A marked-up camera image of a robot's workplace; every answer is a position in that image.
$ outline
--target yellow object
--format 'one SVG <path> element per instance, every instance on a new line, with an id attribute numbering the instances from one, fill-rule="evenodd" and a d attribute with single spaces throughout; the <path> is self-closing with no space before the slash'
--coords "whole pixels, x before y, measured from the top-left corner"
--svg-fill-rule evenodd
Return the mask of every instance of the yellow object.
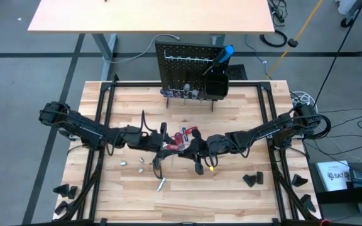
<path id="1" fill-rule="evenodd" d="M 315 8 L 311 11 L 311 14 L 309 14 L 307 21 L 304 23 L 304 25 L 301 27 L 300 32 L 295 36 L 294 40 L 298 41 L 300 36 L 302 35 L 302 33 L 304 32 L 305 28 L 307 27 L 307 25 L 309 24 L 309 21 L 311 21 L 312 17 L 314 16 L 315 12 L 318 10 L 319 6 L 321 6 L 321 4 L 324 2 L 324 0 L 319 0 L 317 5 L 315 6 Z M 273 73 L 273 71 L 275 71 L 275 69 L 277 68 L 277 66 L 279 65 L 279 63 L 282 61 L 283 57 L 285 57 L 287 55 L 287 53 L 289 53 L 289 51 L 291 50 L 291 46 L 289 46 L 286 51 L 279 57 L 279 59 L 277 59 L 276 63 L 272 66 L 272 68 L 270 69 L 268 75 L 266 76 L 266 79 L 271 79 L 271 75 Z"/>

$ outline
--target table leg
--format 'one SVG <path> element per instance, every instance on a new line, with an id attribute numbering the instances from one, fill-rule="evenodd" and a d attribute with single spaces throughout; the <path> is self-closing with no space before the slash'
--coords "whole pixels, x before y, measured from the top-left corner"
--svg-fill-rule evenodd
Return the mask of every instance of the table leg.
<path id="1" fill-rule="evenodd" d="M 107 43 L 106 37 L 104 34 L 92 34 L 94 41 L 99 47 L 101 54 L 105 60 L 111 61 L 112 60 L 112 53 L 114 53 L 114 49 L 117 44 L 117 34 L 112 34 L 110 36 L 110 40 Z M 112 72 L 112 63 L 104 62 L 103 69 L 101 73 L 101 80 L 111 80 L 110 75 Z"/>
<path id="2" fill-rule="evenodd" d="M 212 45 L 223 45 L 226 34 L 211 34 Z"/>

